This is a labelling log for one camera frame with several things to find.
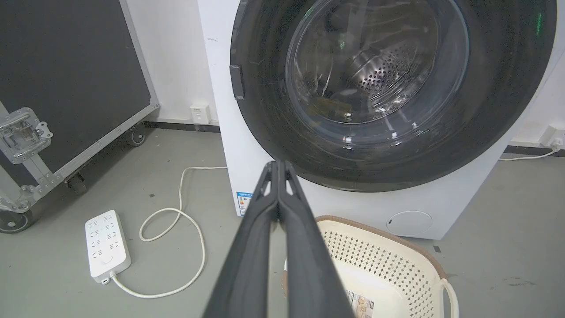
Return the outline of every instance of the metal latch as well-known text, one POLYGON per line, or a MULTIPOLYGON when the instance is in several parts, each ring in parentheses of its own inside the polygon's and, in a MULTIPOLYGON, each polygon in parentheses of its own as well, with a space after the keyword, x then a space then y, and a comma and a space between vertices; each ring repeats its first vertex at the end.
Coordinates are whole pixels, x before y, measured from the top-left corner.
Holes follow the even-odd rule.
POLYGON ((0 150, 13 164, 24 162, 51 144, 53 133, 31 108, 21 108, 2 119, 0 150))

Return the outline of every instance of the white plastic basket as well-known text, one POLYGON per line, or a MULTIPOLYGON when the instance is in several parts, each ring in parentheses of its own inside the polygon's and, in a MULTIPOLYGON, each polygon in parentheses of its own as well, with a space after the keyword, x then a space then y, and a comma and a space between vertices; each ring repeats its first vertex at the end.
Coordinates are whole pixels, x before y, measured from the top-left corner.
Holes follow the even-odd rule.
MULTIPOLYGON (((426 250, 344 218, 316 221, 344 288, 374 302, 372 317, 443 318, 444 289, 451 318, 459 317, 455 291, 426 250)), ((286 292, 286 272, 282 285, 286 292)))

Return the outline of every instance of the concrete floor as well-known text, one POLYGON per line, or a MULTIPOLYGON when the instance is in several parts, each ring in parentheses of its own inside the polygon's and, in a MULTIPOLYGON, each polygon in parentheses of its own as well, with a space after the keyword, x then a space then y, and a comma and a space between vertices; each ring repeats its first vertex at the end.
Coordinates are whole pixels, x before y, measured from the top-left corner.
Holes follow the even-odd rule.
MULTIPOLYGON (((196 171, 186 211, 204 233, 207 262, 187 290, 143 300, 90 278, 83 224, 110 209, 121 217, 132 265, 121 281, 161 293, 188 281, 200 264, 198 234, 183 220, 144 243, 139 226, 153 211, 177 207, 179 174, 188 166, 225 165, 219 134, 153 130, 130 149, 113 144, 83 169, 89 191, 59 187, 34 207, 30 229, 0 236, 1 317, 200 317, 237 226, 225 170, 196 171)), ((565 159, 500 162, 441 241, 414 239, 440 261, 457 292, 461 317, 563 317, 565 303, 565 159)), ((160 233, 174 214, 146 230, 160 233)), ((271 240, 270 317, 286 317, 280 287, 284 233, 271 240)))

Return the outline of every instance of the door glass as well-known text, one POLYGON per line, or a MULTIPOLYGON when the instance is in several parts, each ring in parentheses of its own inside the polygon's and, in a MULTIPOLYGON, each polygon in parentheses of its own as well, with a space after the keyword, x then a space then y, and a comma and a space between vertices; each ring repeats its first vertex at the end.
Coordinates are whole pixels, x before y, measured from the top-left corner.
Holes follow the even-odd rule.
POLYGON ((320 0, 293 35, 285 80, 300 120, 324 139, 398 144, 441 116, 467 59, 450 0, 320 0))

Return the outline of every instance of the basket label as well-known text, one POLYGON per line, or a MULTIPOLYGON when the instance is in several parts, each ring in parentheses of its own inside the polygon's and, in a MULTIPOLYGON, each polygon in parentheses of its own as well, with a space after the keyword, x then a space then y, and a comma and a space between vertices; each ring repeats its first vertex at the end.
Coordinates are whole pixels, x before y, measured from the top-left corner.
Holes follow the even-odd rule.
POLYGON ((375 302, 350 290, 345 290, 345 293, 347 294, 347 299, 349 300, 349 303, 353 308, 355 318, 373 317, 373 308, 375 306, 375 302))

